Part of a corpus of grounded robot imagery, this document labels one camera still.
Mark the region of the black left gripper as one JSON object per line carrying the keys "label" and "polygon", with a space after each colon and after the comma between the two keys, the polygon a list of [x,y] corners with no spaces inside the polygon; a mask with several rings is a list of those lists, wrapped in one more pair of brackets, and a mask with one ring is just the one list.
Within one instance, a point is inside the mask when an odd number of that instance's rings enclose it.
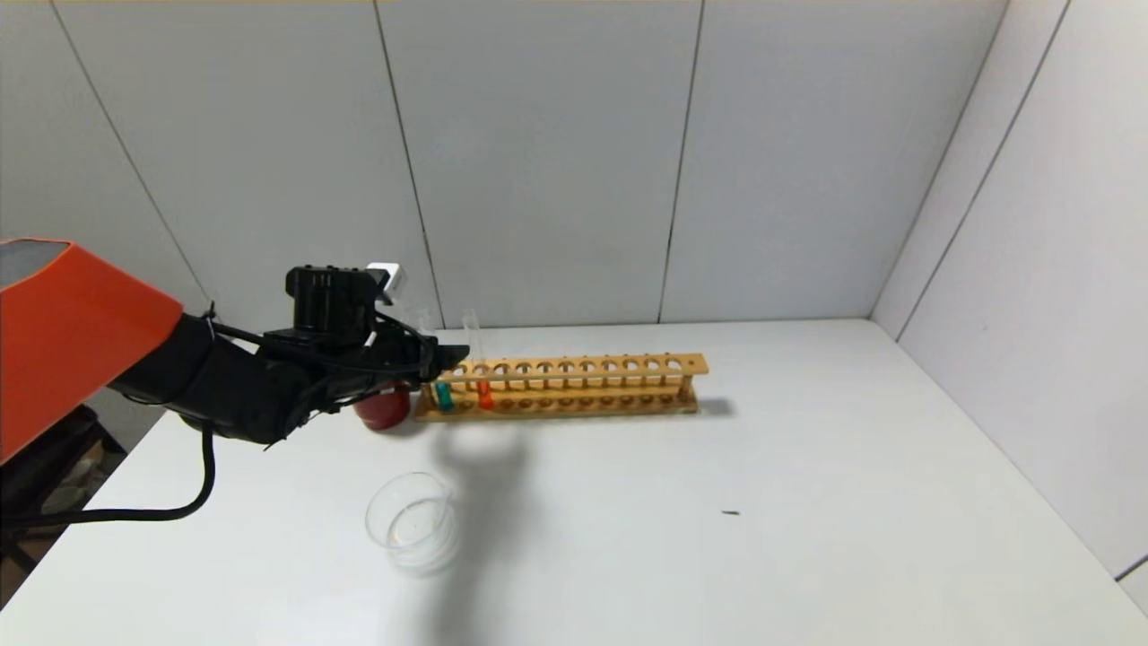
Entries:
{"label": "black left gripper", "polygon": [[455,371],[470,356],[468,345],[443,345],[435,336],[411,335],[400,328],[383,328],[370,347],[370,361],[381,367],[374,384],[388,388],[419,388],[442,371]]}

